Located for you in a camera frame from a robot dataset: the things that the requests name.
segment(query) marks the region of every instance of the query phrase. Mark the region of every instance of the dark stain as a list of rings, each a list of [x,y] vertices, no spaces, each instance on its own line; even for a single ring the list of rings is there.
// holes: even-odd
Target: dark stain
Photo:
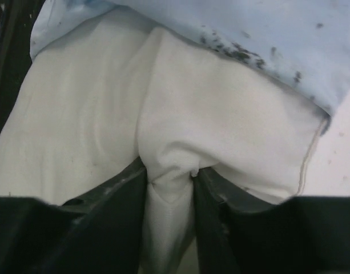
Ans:
[[[200,43],[201,43],[201,44],[206,44],[206,43],[207,43],[207,40],[205,39],[204,36],[201,36],[201,37],[200,37]]]
[[[263,70],[264,69],[264,65],[265,65],[265,61],[263,59],[257,59],[256,60],[256,66],[259,69]]]
[[[236,58],[238,61],[241,61],[245,64],[248,64],[247,61],[251,58],[247,53],[241,53],[241,52],[236,51],[236,50],[232,51],[231,56],[233,58]]]
[[[249,55],[253,55],[256,57],[260,57],[260,55],[258,55],[257,53],[252,53],[249,50],[246,50],[244,47],[242,47],[240,44],[238,43],[232,43],[233,47],[235,47],[237,49],[238,52],[240,53],[245,53],[245,54],[249,54]]]
[[[271,48],[271,56],[275,56],[276,53],[276,47]]]
[[[244,36],[244,37],[246,37],[246,38],[250,38],[251,36],[247,33],[247,32],[245,32],[245,31],[241,31],[241,33],[242,33],[242,35]]]
[[[228,56],[228,57],[232,57],[232,54],[230,53],[230,48],[227,47],[223,50],[223,53],[225,54],[225,56]]]
[[[297,72],[295,73],[294,82],[295,82],[296,84],[299,84],[299,83],[300,83],[300,80],[301,80],[301,73],[300,73],[300,71],[297,71]]]

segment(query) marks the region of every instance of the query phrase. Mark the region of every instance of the white fabric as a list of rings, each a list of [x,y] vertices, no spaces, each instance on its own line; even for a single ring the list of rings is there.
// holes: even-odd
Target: white fabric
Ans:
[[[153,27],[117,9],[37,56],[0,137],[0,195],[61,204],[140,155],[150,181],[143,265],[167,274],[193,237],[190,173],[215,166],[280,202],[300,188],[323,112],[245,65]]]

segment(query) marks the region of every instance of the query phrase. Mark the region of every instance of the black plastic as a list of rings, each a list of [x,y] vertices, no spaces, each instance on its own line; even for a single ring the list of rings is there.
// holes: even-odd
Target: black plastic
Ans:
[[[0,133],[31,66],[30,34],[45,0],[0,0]]]
[[[0,274],[137,274],[146,186],[138,159],[61,207],[0,198]]]
[[[210,168],[194,183],[202,274],[350,273],[350,198],[270,205]]]

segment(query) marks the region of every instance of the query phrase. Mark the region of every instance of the seam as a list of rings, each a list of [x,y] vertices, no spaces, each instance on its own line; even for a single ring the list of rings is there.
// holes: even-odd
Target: seam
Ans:
[[[317,149],[318,142],[320,140],[320,137],[322,135],[322,132],[324,131],[326,125],[328,123],[328,119],[323,119],[322,122],[320,123],[319,128],[317,129],[316,133],[313,136],[312,142],[309,145],[308,151],[303,159],[303,162],[301,164],[301,169],[300,169],[300,175],[299,175],[299,187],[298,191],[296,193],[297,196],[301,195],[304,192],[304,187],[305,187],[305,181],[307,177],[307,171],[308,171],[308,165]]]

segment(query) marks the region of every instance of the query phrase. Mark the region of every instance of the light blue shirt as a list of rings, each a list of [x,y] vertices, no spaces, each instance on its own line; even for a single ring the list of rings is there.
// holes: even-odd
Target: light blue shirt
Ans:
[[[350,0],[46,0],[31,57],[118,5],[264,71],[330,115],[350,89]]]

